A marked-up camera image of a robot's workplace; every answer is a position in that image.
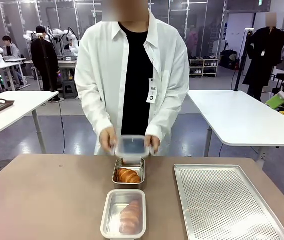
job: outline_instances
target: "white shirt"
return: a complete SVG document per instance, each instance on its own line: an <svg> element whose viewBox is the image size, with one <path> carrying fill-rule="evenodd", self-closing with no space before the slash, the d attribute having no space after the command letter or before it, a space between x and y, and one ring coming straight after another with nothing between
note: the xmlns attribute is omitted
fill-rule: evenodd
<svg viewBox="0 0 284 240"><path fill-rule="evenodd" d="M159 154L164 154L189 88L187 50L178 31L151 12L144 48L153 63L157 86L145 134L160 139ZM128 52L126 34L116 21L91 26L81 39L75 82L83 111L97 135L95 154L101 152L99 134L103 129L114 126L116 135L121 134Z"/></svg>

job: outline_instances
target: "croissant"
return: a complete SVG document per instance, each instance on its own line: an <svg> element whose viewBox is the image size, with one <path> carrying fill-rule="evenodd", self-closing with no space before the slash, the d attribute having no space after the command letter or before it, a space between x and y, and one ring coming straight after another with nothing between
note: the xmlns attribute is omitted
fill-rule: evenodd
<svg viewBox="0 0 284 240"><path fill-rule="evenodd" d="M139 227L141 209L138 201L134 200L120 212L120 228L122 234L136 234Z"/></svg>
<svg viewBox="0 0 284 240"><path fill-rule="evenodd" d="M120 168L117 170L117 175L120 183L138 184L141 182L140 177L134 170Z"/></svg>

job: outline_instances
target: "white shoe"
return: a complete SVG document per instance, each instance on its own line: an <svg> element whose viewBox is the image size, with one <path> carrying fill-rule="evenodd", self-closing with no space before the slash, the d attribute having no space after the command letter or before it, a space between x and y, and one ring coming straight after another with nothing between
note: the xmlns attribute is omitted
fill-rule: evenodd
<svg viewBox="0 0 284 240"><path fill-rule="evenodd" d="M60 102L62 102L62 101L64 101L64 100L65 100L64 98L60 97L59 100L53 100L53 102L55 102L55 103L60 103Z"/></svg>

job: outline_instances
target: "name tag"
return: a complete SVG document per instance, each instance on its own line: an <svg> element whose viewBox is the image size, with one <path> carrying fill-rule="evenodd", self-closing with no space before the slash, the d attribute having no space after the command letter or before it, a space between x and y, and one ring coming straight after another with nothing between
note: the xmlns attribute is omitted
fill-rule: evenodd
<svg viewBox="0 0 284 240"><path fill-rule="evenodd" d="M148 81L149 81L149 90L146 102L153 104L155 103L156 100L157 86L155 85L155 82L153 81L152 78L149 78Z"/></svg>

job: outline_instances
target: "black cap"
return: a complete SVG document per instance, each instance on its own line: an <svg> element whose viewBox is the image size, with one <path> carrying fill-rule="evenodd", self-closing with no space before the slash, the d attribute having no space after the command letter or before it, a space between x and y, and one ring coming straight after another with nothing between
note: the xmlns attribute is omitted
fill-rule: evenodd
<svg viewBox="0 0 284 240"><path fill-rule="evenodd" d="M46 33L46 30L43 26L37 26L36 27L36 33L37 34L42 34L42 33Z"/></svg>

